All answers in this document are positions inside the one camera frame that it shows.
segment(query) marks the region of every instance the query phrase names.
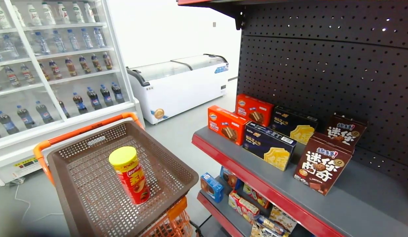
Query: water bottle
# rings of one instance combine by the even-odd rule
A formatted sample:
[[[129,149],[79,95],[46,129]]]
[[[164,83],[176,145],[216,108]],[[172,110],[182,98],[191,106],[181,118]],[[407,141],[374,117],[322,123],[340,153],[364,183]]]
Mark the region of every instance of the water bottle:
[[[62,37],[59,35],[57,30],[53,31],[53,40],[55,41],[56,48],[59,52],[64,53],[67,51],[64,42],[62,41]]]
[[[50,54],[49,47],[47,46],[46,40],[43,38],[40,32],[36,32],[37,42],[39,43],[40,50],[43,54]]]
[[[110,92],[109,90],[104,86],[100,85],[100,92],[102,93],[103,99],[105,100],[105,104],[107,107],[113,105],[112,98],[110,97]]]
[[[87,30],[85,28],[81,29],[81,33],[83,35],[83,39],[84,39],[84,43],[85,43],[85,47],[87,49],[91,49],[93,48],[93,42],[91,41],[90,36],[87,33]]]
[[[124,97],[122,96],[121,88],[118,87],[118,85],[116,85],[114,82],[112,82],[112,90],[118,104],[125,102]]]
[[[71,29],[68,30],[68,37],[70,39],[73,50],[78,51],[80,49],[80,45],[78,44],[77,38],[75,38],[75,34],[72,32]]]
[[[11,118],[8,115],[3,114],[2,111],[0,111],[0,123],[2,123],[2,125],[5,127],[5,130],[10,135],[19,132],[18,128],[14,125]]]
[[[83,99],[81,98],[81,96],[77,95],[76,92],[73,93],[74,97],[73,97],[73,101],[76,104],[77,108],[78,108],[78,112],[80,114],[85,114],[88,113],[87,108],[85,107],[85,105],[83,104]]]
[[[99,28],[94,27],[94,37],[96,38],[96,43],[99,48],[106,47],[105,42],[103,41],[102,33],[99,31]]]
[[[49,114],[45,105],[40,104],[40,101],[36,101],[36,110],[39,112],[40,116],[43,119],[44,123],[52,123],[54,120],[52,116]]]
[[[19,57],[17,49],[14,47],[14,44],[11,42],[10,37],[8,35],[4,36],[4,46],[5,51],[9,52],[12,58],[16,59]]]
[[[24,123],[27,129],[36,127],[36,123],[34,122],[33,118],[30,116],[28,110],[21,108],[21,105],[17,105],[17,114],[21,118],[22,122]]]

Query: shopping basket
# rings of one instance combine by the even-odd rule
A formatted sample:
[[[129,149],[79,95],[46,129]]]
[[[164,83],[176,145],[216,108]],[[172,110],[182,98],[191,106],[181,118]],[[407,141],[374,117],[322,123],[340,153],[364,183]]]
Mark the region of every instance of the shopping basket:
[[[56,148],[46,165],[43,149],[128,117],[133,121]],[[127,145],[136,148],[150,188],[149,200],[141,205],[131,203],[108,161],[112,151]],[[198,174],[147,134],[133,113],[43,141],[34,154],[56,187],[72,236],[139,236],[198,182]]]

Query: dark blue snack box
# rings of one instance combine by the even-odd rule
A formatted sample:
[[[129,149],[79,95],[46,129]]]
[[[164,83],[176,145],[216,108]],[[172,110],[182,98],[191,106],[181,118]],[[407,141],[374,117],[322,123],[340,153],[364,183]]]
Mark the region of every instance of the dark blue snack box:
[[[264,126],[249,122],[245,126],[243,148],[284,171],[297,141]]]

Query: orange basket handle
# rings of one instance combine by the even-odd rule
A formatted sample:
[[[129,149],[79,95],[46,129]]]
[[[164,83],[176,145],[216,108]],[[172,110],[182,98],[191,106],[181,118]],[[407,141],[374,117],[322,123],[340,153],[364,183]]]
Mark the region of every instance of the orange basket handle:
[[[80,134],[83,134],[85,132],[91,131],[91,130],[99,128],[101,126],[105,126],[107,124],[116,122],[116,121],[121,120],[121,119],[126,119],[126,118],[132,118],[132,120],[140,128],[144,129],[144,127],[142,126],[142,124],[138,120],[138,117],[134,113],[122,113],[122,114],[117,115],[115,117],[105,119],[105,120],[103,120],[101,122],[97,122],[97,123],[94,123],[92,125],[82,127],[82,128],[77,129],[75,131],[63,134],[63,135],[58,136],[56,138],[49,139],[47,141],[42,141],[41,143],[37,144],[37,146],[34,147],[34,150],[33,150],[34,156],[39,161],[39,164],[41,165],[43,171],[45,172],[46,176],[48,177],[50,182],[53,184],[53,186],[55,186],[55,182],[53,181],[53,177],[52,177],[52,174],[50,173],[49,167],[46,165],[46,162],[45,162],[43,154],[42,154],[42,150],[50,147],[51,145],[54,145],[54,144],[57,144],[59,142],[65,141],[65,140],[67,140],[69,138],[73,138],[73,137],[78,136]]]

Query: refrigerator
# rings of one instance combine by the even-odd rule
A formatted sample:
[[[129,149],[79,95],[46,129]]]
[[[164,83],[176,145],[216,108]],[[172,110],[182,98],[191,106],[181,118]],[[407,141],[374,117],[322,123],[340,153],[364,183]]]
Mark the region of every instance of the refrigerator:
[[[41,141],[123,112],[144,124],[106,0],[0,0],[1,186],[40,169]]]

